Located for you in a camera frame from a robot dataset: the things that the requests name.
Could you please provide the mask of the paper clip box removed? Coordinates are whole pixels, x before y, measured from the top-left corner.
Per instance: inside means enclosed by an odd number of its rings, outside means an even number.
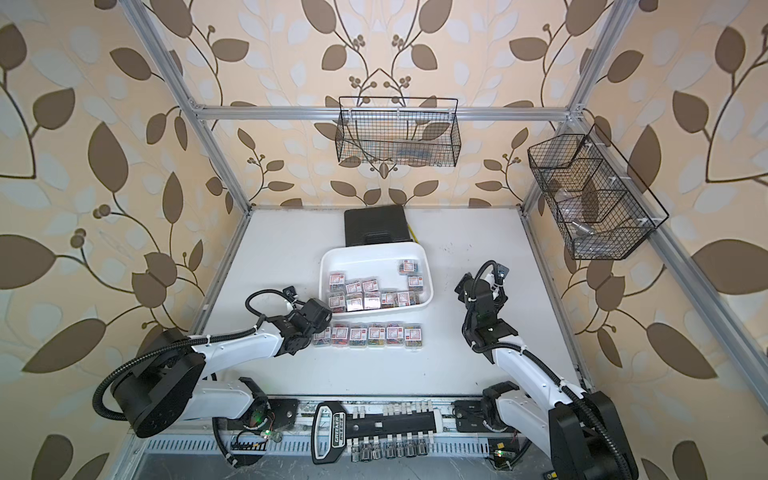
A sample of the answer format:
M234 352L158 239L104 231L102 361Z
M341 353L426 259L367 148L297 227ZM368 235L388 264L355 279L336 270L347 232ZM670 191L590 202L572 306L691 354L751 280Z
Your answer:
M420 324L405 324L403 329L406 348L420 349L423 347L423 329Z
M351 348L365 348L368 344L368 327L354 324L349 328L349 343Z
M386 346L386 326L384 324L372 323L367 326L367 346L369 348Z
M400 323L389 323L386 325L386 344L388 346L403 346L404 327Z
M331 325L331 344L334 347L349 345L350 326L348 323L337 322Z
M313 345L316 347L326 347L332 345L332 328L327 327L319 333L313 335Z

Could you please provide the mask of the white plastic storage tray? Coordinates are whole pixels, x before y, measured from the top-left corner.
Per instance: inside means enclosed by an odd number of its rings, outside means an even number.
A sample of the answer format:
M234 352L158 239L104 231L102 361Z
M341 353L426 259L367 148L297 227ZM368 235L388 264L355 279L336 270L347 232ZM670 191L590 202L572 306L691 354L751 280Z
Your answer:
M426 308L433 300L435 288L430 272L430 265L424 248L414 242L382 243L354 247L341 247L326 252L320 260L318 294L319 298L327 301L330 289L330 275L343 273L346 280L375 279L380 288L392 291L406 291L408 280L405 274L399 273L399 265L403 260L414 260L418 266L418 275L423 280L423 290L419 293L419 303L416 305L361 310L340 313L341 319L366 317L388 313L412 312Z

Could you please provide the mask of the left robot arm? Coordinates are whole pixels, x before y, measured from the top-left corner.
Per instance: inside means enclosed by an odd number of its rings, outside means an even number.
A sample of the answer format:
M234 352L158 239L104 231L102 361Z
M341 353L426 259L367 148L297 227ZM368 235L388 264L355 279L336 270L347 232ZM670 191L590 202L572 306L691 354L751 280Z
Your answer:
M331 308L317 298L302 301L294 287L261 289L244 301L256 318L253 327L231 333L187 336L177 329L162 333L150 349L109 373L96 387L91 405L100 417L127 422L139 438L157 435L181 420L208 419L225 461L234 469L257 464L237 455L221 431L228 420L269 429L275 416L255 381L240 377L219 382L218 372L257 359L295 355L329 327Z

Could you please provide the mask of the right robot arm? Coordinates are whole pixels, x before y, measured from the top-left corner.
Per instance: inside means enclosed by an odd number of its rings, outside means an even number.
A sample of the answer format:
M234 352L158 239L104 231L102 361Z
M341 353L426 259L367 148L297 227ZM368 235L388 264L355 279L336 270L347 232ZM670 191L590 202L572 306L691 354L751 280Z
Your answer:
M466 313L462 335L476 354L509 376L483 392L484 421L511 427L548 453L560 479L636 479L637 463L607 395L557 374L504 321L501 274L465 274L456 286Z

